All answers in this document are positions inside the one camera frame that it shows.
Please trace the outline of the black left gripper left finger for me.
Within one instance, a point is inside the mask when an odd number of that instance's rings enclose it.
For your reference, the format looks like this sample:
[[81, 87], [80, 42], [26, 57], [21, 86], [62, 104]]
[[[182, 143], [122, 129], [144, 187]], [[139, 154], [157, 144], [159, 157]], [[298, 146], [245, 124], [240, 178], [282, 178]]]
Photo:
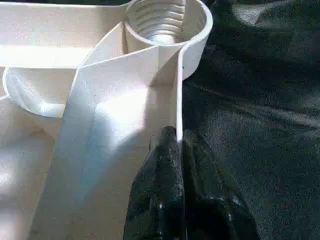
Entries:
[[131, 185], [125, 240], [184, 240], [185, 193], [181, 155], [173, 126], [161, 128]]

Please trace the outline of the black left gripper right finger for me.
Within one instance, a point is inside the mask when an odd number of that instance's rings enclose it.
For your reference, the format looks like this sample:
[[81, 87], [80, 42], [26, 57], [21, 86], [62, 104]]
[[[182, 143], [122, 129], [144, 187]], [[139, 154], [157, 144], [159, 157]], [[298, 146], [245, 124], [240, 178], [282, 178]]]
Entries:
[[189, 240], [257, 240], [257, 224], [240, 189], [199, 133], [182, 140], [185, 220]]

